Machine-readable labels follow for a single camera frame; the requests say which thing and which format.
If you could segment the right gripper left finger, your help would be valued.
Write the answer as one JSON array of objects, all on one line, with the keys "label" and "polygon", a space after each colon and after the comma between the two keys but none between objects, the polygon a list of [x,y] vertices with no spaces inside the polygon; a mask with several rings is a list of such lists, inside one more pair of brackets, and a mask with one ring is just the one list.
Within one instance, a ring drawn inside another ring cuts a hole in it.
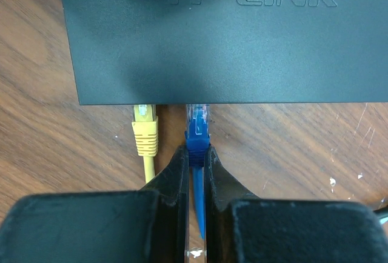
[{"label": "right gripper left finger", "polygon": [[139,190],[25,196],[1,224],[2,262],[187,262],[188,243],[183,146]]}]

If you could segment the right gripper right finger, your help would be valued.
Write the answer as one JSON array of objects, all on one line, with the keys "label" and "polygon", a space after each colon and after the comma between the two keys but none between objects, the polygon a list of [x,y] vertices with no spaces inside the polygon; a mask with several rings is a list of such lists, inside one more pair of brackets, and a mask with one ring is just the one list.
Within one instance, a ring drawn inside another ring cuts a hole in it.
[{"label": "right gripper right finger", "polygon": [[208,262],[386,262],[387,236],[367,206],[263,199],[222,165],[204,165]]}]

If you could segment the black network switch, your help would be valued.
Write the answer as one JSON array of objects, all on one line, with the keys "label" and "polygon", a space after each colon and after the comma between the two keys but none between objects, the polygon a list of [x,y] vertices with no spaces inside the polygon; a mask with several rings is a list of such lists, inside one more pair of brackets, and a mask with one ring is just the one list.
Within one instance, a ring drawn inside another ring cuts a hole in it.
[{"label": "black network switch", "polygon": [[387,101],[387,0],[62,0],[82,105]]}]

